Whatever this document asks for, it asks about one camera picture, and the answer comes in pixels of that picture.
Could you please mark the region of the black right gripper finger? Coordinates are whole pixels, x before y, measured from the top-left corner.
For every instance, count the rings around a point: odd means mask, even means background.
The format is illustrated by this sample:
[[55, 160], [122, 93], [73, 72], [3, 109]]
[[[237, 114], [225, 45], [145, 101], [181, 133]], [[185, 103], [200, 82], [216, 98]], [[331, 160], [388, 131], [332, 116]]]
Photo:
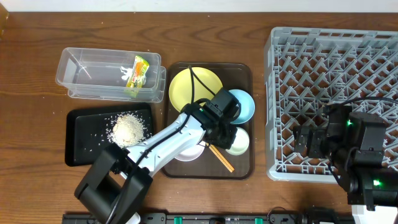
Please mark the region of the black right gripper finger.
[[307, 144], [308, 157], [323, 157], [322, 142], [325, 138], [324, 129], [311, 129]]
[[293, 128], [295, 152], [304, 153], [308, 140], [308, 128], [306, 126], [295, 126]]

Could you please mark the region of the cream white cup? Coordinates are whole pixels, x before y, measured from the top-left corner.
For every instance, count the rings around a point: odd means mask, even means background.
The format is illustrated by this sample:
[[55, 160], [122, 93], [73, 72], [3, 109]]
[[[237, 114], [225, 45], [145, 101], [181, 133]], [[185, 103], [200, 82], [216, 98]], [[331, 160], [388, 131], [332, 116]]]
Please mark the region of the cream white cup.
[[238, 127], [234, 142], [226, 152], [233, 156], [240, 156], [247, 151], [248, 147], [249, 134], [243, 128]]

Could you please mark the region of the green yellow snack wrapper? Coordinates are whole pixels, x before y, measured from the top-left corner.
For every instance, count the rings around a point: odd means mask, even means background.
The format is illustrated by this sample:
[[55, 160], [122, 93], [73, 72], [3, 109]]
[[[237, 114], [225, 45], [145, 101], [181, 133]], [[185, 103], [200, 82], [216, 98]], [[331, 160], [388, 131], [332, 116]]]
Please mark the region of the green yellow snack wrapper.
[[140, 89], [146, 84], [146, 73], [150, 65], [143, 57], [136, 55], [133, 68], [127, 70], [129, 78], [126, 88], [129, 96], [135, 98]]

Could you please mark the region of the light blue bowl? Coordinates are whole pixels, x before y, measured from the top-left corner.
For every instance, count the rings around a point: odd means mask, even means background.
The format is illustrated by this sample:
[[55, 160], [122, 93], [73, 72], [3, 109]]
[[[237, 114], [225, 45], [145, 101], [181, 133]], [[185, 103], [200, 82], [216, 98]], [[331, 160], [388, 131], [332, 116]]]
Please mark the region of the light blue bowl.
[[240, 102], [240, 114], [236, 120], [232, 122], [232, 124], [243, 124], [249, 121], [255, 112], [255, 102], [252, 96], [246, 91], [233, 89], [229, 91], [232, 93]]

